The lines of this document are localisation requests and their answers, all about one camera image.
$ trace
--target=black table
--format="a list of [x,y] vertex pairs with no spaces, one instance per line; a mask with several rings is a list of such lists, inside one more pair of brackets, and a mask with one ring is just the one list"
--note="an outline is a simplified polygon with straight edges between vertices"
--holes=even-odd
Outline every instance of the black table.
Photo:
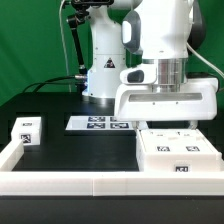
[[[65,131],[71,115],[112,116],[113,106],[82,102],[75,93],[25,93],[0,107],[0,150],[17,117],[41,116],[41,146],[25,148],[16,171],[137,171],[134,131]],[[199,129],[224,152],[224,113]],[[161,123],[149,123],[160,127]],[[178,127],[185,123],[174,123]],[[0,223],[224,223],[224,197],[3,196]]]

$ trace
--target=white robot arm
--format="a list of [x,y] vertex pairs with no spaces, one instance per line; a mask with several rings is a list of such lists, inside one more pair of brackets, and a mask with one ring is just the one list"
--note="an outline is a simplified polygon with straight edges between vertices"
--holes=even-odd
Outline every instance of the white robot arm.
[[118,120],[207,120],[216,115],[217,80],[185,76],[193,0],[143,0],[124,19],[124,46],[142,64],[121,72]]
[[87,88],[83,92],[85,100],[100,104],[114,103],[117,88],[121,84],[120,72],[126,69],[126,51],[121,42],[121,26],[109,18],[107,10],[108,7],[136,8],[141,1],[72,1],[79,13],[77,20],[82,21],[83,18],[80,20],[79,17],[87,15],[92,33],[93,64],[87,76],[81,76],[87,80]]

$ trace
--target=white cube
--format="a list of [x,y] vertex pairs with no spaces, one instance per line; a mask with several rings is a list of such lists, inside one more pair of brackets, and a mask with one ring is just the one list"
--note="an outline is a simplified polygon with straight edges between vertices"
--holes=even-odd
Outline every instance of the white cube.
[[137,161],[140,171],[218,172],[222,154],[199,130],[137,131]]
[[41,130],[41,117],[20,117],[16,119],[11,137],[22,139],[24,145],[40,145]]

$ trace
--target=white plastic border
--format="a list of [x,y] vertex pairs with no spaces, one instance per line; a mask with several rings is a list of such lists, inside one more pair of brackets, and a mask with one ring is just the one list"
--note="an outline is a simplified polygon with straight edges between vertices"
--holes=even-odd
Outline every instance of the white plastic border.
[[1,152],[0,195],[224,196],[224,172],[9,172],[22,155],[21,141],[9,143]]

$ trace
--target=green wall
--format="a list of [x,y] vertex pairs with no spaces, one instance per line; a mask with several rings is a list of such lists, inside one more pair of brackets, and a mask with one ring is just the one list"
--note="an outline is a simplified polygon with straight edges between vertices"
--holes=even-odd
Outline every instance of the green wall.
[[[200,50],[204,57],[224,70],[224,1],[200,0],[207,23],[207,37]],[[20,93],[27,85],[66,75],[61,43],[58,11],[60,0],[0,1],[0,105]],[[73,9],[63,10],[64,21]],[[116,21],[122,21],[126,11],[110,11]],[[70,74],[78,72],[76,54],[66,22],[65,39]],[[91,66],[91,34],[88,23],[79,29],[87,67]],[[213,72],[192,56],[189,71]],[[43,91],[68,91],[68,87],[47,86]],[[219,107],[224,100],[218,94]]]

